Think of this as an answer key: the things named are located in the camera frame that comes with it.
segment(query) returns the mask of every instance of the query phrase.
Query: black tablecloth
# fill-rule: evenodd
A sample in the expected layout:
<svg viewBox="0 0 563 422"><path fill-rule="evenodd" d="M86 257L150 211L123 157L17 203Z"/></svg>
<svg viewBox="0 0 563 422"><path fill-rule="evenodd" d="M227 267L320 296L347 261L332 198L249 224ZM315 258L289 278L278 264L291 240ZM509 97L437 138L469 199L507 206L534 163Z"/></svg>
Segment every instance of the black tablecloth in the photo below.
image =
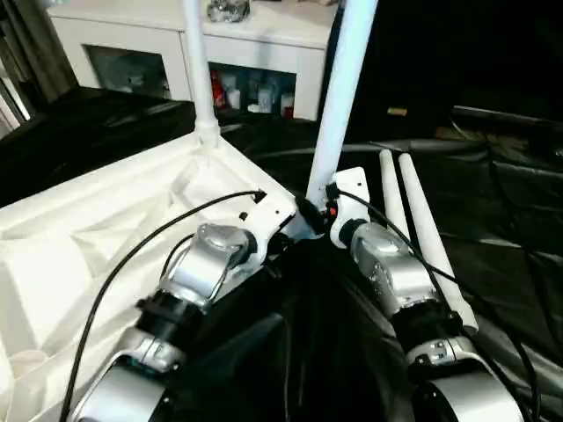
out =
<svg viewBox="0 0 563 422"><path fill-rule="evenodd" d="M316 124L248 113L222 115L219 120L225 127L225 139L292 192L304 192ZM191 103L87 89L71 92L48 113L0 142L0 205L193 129ZM563 164L558 157L538 157L488 143L352 142L344 148L340 167L360 165L365 169L372 202L379 207L383 206L379 150L386 147L412 152L456 276L471 284L518 333L537 369L542 416L561 420ZM266 275L259 274L217 306L216 316L209 319L208 330L201 335L201 343L207 345L202 350L215 350L231 338L220 350L234 347L240 351L240 344L253 344L245 335L259 338L260 347L246 347L242 355L252 357L249 361L254 369L261 368L262 377L254 372L241 381L230 374L237 372L233 368L240 362L227 365L230 370L226 372L232 375L227 378L236 380L236 388L209 387L212 396L198 396L192 390L193 400L182 402L190 403L192 416L193 407L199 408L196 420L212 420L212 414L236 414L246 420L263 420L269 415L269 420L275 420L285 418L287 413L303 420L411 420L411 386L400 351L374 305L369 287L357 277L349 261L345 253L325 241L303 242L276 260L274 269ZM523 365L514 349L480 316L486 312L479 301L466 297L479 313L478 340L520 380L522 392L528 397ZM237 317L220 318L227 312ZM254 325L242 335L242 343L232 340L234 333L268 315L262 325ZM213 334L209 327L215 329ZM220 358L216 353L214 359L229 361L218 355ZM195 375L192 379L201 381ZM194 385L203 391L209 383L205 388L197 382ZM227 399L233 391L236 395ZM210 411L213 406L209 397L218 403L218 397L222 397L225 405ZM234 409L240 406L245 411L237 413Z"/></svg>

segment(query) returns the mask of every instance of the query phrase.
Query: bottle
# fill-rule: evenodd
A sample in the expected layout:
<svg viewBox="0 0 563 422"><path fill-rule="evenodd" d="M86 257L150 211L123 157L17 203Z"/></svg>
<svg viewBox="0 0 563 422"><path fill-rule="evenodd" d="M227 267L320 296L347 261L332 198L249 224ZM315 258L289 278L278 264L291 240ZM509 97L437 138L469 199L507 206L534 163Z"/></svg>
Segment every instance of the bottle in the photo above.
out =
<svg viewBox="0 0 563 422"><path fill-rule="evenodd" d="M215 69L211 70L211 90L213 91L213 102L215 107L222 109L227 105L225 101L225 91L219 81L219 72Z"/></svg>

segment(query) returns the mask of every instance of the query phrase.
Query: white pole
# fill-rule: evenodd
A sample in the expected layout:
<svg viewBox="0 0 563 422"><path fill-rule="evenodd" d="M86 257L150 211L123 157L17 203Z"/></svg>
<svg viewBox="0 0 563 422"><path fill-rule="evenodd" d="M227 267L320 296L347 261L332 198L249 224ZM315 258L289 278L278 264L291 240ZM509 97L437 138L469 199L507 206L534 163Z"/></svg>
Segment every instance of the white pole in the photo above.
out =
<svg viewBox="0 0 563 422"><path fill-rule="evenodd" d="M307 187L307 199L319 209L325 208L325 186L338 166L376 7L377 0L348 0L344 10Z"/></svg>
<svg viewBox="0 0 563 422"><path fill-rule="evenodd" d="M209 146L215 146L220 135L213 110L213 94L208 58L203 45L200 0L182 0L186 27L187 67L195 103L195 130Z"/></svg>
<svg viewBox="0 0 563 422"><path fill-rule="evenodd" d="M379 153L379 163L381 164L381 184L384 189L385 215L410 239L403 200L398 189L395 164L393 163L393 156L388 149L384 149Z"/></svg>
<svg viewBox="0 0 563 422"><path fill-rule="evenodd" d="M403 154L399 157L398 163L405 181L406 197L413 215L420 251L429 264L449 275L454 275L411 156ZM473 315L472 307L461 295L457 284L438 274L436 280L452 310L455 310L461 316L465 329L471 334L476 333L479 326Z"/></svg>

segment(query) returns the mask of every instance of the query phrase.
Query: metal joint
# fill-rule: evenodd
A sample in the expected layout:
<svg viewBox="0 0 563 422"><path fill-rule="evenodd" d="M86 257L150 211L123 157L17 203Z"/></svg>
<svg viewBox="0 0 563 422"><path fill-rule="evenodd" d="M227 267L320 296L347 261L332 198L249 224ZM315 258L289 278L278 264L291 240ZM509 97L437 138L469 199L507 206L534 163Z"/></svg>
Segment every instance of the metal joint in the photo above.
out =
<svg viewBox="0 0 563 422"><path fill-rule="evenodd" d="M373 283L386 317L416 303L437 300L424 265L383 226L373 222L360 226L350 249L362 274Z"/></svg>
<svg viewBox="0 0 563 422"><path fill-rule="evenodd" d="M202 224L176 259L161 288L205 311L215 300L227 273L248 259L252 234L234 226Z"/></svg>

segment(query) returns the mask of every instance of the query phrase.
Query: black sheet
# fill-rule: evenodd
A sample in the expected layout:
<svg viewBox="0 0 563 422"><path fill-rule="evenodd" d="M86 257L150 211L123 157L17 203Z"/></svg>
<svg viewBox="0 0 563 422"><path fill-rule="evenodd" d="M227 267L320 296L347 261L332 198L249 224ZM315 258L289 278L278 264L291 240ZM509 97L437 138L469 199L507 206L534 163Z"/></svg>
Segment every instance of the black sheet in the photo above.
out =
<svg viewBox="0 0 563 422"><path fill-rule="evenodd" d="M304 192L317 135L315 124L248 113L223 115L220 124L229 128L223 134L225 139L288 189ZM5 206L168 142L193 128L191 103L75 91L56 103L48 114L0 142L0 204ZM360 165L365 169L372 203L378 207L383 206L378 151L391 147L397 151L395 156L401 150L412 152L456 276L493 304L519 334L538 372L542 416L546 420L563 420L560 158L468 142L351 142L344 148L340 168ZM247 320L239 318L246 323L226 330L229 335L224 338L215 332L208 335L213 347L228 342L236 332L263 318L278 315L285 328L274 330L277 334L273 341L281 346L257 349L272 354L287 346L286 341L291 345L288 350L295 361L289 378L290 405L276 407L276 402L275 411L280 412L277 416L292 411L294 418L303 420L335 415L345 420L361 415L369 419L411 420L411 387L398 346L374 306L369 289L354 276L355 269L347 256L323 241L299 244L286 255L276 263L276 271L287 281L281 285L277 281L277 289L260 293L279 294L278 299L265 301L271 306ZM304 273L296 273L296 261L303 263ZM249 295L260 301L261 297L246 290L249 288L241 289L221 306L238 317L245 315L248 307L241 308L239 305L245 302L237 302L237 298ZM477 301L466 297L477 312L482 311ZM478 340L513 374L525 393L525 373L513 348L486 319L480 316L479 321ZM217 327L223 323L209 324ZM272 356L274 369L269 382L272 391L279 392L283 390L283 386L279 390L280 380L286 374L280 362L285 360L275 353ZM246 397L248 403L254 403L252 395L262 397L256 385L247 387L253 392Z"/></svg>

